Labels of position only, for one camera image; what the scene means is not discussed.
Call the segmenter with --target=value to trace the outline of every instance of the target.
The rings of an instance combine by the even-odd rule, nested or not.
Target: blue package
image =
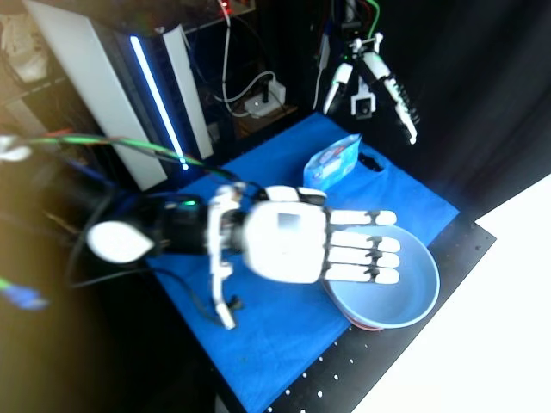
[[[362,135],[349,135],[316,153],[304,168],[304,186],[326,191],[356,166]]]

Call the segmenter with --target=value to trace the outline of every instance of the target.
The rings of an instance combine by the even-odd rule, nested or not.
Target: white floor
[[[498,240],[354,413],[551,412],[551,176],[477,223]]]

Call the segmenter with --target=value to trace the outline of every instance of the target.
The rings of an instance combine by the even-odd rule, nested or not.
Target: metal panel
[[[24,3],[102,130],[149,142],[90,20],[42,3]],[[166,179],[158,160],[128,148],[115,150],[142,190]]]
[[[183,104],[188,112],[189,123],[197,142],[197,148],[199,148],[201,158],[210,157],[213,154],[213,146],[210,142],[205,116],[195,87],[193,72],[189,65],[188,52],[183,43],[182,27],[178,26],[164,34],[163,39],[172,64],[172,70],[176,75],[178,88],[182,94]]]

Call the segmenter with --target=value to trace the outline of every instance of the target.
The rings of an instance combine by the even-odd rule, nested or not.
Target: plastic bowl
[[[327,281],[325,287],[348,319],[377,329],[415,324],[434,307],[440,291],[438,268],[427,248],[398,226],[354,226],[346,231],[399,240],[399,282],[380,285]]]

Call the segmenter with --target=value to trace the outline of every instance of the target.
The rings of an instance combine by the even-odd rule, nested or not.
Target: white robotic hand
[[[311,189],[272,187],[266,192],[290,196],[287,200],[270,196],[256,204],[245,220],[245,263],[255,273],[290,283],[320,279],[398,282],[397,240],[343,231],[351,225],[394,224],[393,212],[331,210],[320,205],[325,195]],[[301,201],[305,197],[316,199],[317,205]]]

